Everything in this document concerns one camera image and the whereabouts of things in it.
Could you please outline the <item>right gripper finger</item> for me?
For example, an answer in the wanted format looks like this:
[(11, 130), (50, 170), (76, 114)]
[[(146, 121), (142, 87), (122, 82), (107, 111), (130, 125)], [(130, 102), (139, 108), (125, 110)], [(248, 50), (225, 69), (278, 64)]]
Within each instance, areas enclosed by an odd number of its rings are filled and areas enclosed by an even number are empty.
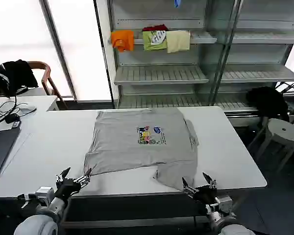
[(184, 177), (182, 178), (182, 183), (183, 183), (183, 192), (187, 194), (189, 197), (194, 197), (194, 195), (197, 193), (197, 190), (189, 186)]
[(217, 181), (215, 179), (212, 179), (208, 174), (202, 173), (207, 184), (209, 185), (209, 188), (216, 189), (217, 188)]

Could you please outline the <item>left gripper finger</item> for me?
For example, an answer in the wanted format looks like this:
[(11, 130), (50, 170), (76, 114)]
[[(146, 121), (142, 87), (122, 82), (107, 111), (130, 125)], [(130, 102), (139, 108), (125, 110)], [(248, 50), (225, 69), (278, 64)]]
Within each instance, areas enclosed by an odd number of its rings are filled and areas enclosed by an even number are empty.
[(92, 169), (89, 168), (83, 176), (74, 179), (73, 182), (80, 185), (81, 188), (85, 187), (90, 182), (91, 171)]
[(63, 170), (60, 174), (56, 175), (56, 184), (59, 184), (61, 182), (63, 182), (63, 180), (66, 178), (66, 176), (68, 175), (69, 171), (70, 171), (70, 167), (66, 168), (65, 170)]

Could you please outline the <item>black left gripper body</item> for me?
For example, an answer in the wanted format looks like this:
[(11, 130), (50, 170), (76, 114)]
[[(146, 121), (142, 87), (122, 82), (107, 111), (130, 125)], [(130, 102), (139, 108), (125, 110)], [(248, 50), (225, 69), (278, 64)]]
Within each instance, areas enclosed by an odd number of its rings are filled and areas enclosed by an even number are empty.
[(80, 183), (75, 182), (74, 179), (64, 179), (61, 182), (56, 182), (56, 187), (55, 197), (61, 200), (68, 200), (73, 193), (81, 190)]

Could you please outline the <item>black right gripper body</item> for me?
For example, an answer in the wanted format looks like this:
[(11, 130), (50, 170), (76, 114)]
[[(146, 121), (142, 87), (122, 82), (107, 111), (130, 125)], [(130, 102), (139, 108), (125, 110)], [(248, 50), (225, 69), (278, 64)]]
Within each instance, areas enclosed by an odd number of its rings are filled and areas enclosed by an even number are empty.
[(193, 196), (195, 201), (199, 201), (203, 204), (210, 205), (215, 204), (217, 197), (217, 188), (211, 188), (209, 185), (196, 188), (196, 192)]

